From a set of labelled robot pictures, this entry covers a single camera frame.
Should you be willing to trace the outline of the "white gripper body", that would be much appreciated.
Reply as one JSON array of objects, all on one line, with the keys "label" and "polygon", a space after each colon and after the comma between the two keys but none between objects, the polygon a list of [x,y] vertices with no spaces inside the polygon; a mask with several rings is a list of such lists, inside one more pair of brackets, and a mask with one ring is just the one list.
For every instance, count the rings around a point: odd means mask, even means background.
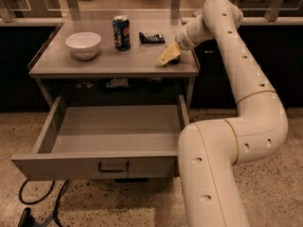
[{"label": "white gripper body", "polygon": [[199,44],[213,40],[214,36],[206,26],[203,15],[200,14],[182,26],[175,33],[175,42],[182,50],[191,50]]}]

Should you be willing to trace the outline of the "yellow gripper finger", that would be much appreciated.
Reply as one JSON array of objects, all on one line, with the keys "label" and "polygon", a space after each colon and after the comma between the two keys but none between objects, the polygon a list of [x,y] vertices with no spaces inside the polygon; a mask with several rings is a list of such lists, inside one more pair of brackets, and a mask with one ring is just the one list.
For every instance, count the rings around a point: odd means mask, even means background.
[{"label": "yellow gripper finger", "polygon": [[178,44],[171,44],[164,50],[161,56],[156,60],[156,65],[164,66],[170,61],[176,59],[180,55],[181,55],[180,46]]}]

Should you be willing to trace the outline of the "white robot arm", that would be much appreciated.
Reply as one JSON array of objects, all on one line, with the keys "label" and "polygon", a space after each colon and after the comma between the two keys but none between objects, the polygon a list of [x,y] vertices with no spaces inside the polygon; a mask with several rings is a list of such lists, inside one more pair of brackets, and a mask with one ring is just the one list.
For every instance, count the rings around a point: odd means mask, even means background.
[{"label": "white robot arm", "polygon": [[238,115],[186,126],[178,140],[178,167],[189,227],[250,227],[232,166],[262,159],[286,140],[288,119],[275,88],[238,33],[242,11],[228,0],[205,0],[157,59],[163,66],[183,50],[214,39]]}]

